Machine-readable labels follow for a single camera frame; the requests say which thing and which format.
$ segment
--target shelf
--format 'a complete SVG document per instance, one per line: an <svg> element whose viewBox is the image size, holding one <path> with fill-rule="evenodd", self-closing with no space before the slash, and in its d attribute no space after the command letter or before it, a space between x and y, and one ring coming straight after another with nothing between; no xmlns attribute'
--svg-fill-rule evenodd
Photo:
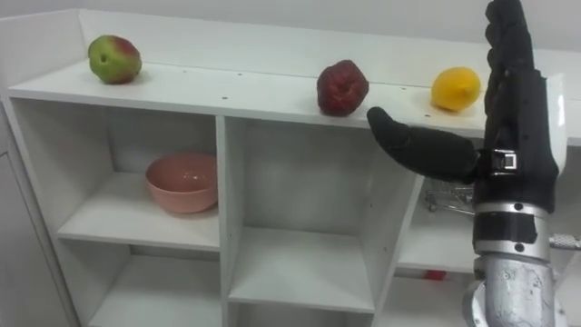
<svg viewBox="0 0 581 327"><path fill-rule="evenodd" d="M473 273L474 259L471 218L446 210L431 213L419 199L398 267Z"/></svg>
<svg viewBox="0 0 581 327"><path fill-rule="evenodd" d="M477 110L451 115L428 105L429 88L388 84L371 84L365 102L350 117L328 117L320 114L317 106L316 78L148 63L143 64L143 72L132 84L105 85L91 73L88 62L82 61L10 87L8 94L37 100L365 128L367 109L382 104L402 121L467 136L481 136L485 119L481 101Z"/></svg>
<svg viewBox="0 0 581 327"><path fill-rule="evenodd" d="M167 213L140 173L114 173L58 230L65 239L218 252L218 209Z"/></svg>
<svg viewBox="0 0 581 327"><path fill-rule="evenodd" d="M456 282L395 277L378 327L466 326L462 318L464 291Z"/></svg>
<svg viewBox="0 0 581 327"><path fill-rule="evenodd" d="M89 327L221 327L218 263L132 256Z"/></svg>
<svg viewBox="0 0 581 327"><path fill-rule="evenodd" d="M355 237L246 227L230 300L374 312Z"/></svg>

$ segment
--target bowl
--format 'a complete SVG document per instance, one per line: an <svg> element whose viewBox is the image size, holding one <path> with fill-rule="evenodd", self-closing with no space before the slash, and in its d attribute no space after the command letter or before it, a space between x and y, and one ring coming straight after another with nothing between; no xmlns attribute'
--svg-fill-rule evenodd
<svg viewBox="0 0 581 327"><path fill-rule="evenodd" d="M145 173L153 199L173 213L198 213L218 201L216 158L172 154L154 161Z"/></svg>

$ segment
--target robotic hand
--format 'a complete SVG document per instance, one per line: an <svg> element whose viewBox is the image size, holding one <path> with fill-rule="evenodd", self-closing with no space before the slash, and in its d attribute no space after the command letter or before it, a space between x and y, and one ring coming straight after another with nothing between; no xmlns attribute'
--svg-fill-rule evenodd
<svg viewBox="0 0 581 327"><path fill-rule="evenodd" d="M377 142L411 171L474 183L473 247L477 281L464 301L471 327L563 326L556 317L547 220L566 160L562 82L535 69L519 0L494 0L486 11L491 68L484 146L407 126L381 108L368 111ZM485 314L476 298L485 298Z"/></svg>

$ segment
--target red object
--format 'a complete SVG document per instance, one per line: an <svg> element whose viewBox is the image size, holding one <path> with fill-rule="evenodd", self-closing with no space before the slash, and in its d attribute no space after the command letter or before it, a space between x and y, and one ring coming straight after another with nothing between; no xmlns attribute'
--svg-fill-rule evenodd
<svg viewBox="0 0 581 327"><path fill-rule="evenodd" d="M446 277L446 272L442 271L426 271L426 275L424 279L431 280L431 281L443 281Z"/></svg>
<svg viewBox="0 0 581 327"><path fill-rule="evenodd" d="M350 60L342 60L323 70L317 80L319 108L324 114L346 116L353 113L369 92L369 82Z"/></svg>
<svg viewBox="0 0 581 327"><path fill-rule="evenodd" d="M115 48L124 55L141 56L139 50L129 40L116 35L111 35L111 40L115 44Z"/></svg>

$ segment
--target wire rack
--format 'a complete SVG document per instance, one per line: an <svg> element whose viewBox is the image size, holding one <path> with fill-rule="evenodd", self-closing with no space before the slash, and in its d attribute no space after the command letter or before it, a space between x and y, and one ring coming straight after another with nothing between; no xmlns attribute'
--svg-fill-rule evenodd
<svg viewBox="0 0 581 327"><path fill-rule="evenodd" d="M431 212L443 209L472 215L473 194L472 185L430 179L426 190L426 203Z"/></svg>

